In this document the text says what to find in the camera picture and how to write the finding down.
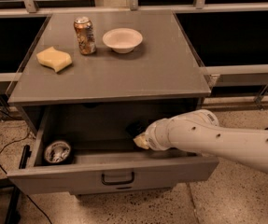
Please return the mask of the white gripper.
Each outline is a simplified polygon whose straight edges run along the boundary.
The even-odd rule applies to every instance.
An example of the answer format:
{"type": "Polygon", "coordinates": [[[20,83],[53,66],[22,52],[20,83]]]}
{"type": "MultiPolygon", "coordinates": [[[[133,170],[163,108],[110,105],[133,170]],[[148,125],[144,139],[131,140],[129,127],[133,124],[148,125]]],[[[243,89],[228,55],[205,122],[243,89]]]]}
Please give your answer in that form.
{"type": "Polygon", "coordinates": [[[151,123],[144,133],[134,138],[134,143],[143,149],[153,149],[156,151],[165,151],[171,148],[169,141],[170,119],[159,119],[151,123]]]}

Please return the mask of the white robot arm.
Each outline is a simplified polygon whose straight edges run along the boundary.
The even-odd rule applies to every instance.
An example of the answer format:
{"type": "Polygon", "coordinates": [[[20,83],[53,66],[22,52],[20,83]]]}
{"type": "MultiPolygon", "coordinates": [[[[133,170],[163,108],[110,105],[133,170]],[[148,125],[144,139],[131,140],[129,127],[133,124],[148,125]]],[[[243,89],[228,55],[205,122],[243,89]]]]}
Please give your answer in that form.
{"type": "Polygon", "coordinates": [[[268,174],[268,130],[221,127],[206,109],[156,120],[134,142],[155,151],[177,148],[215,155],[268,174]]]}

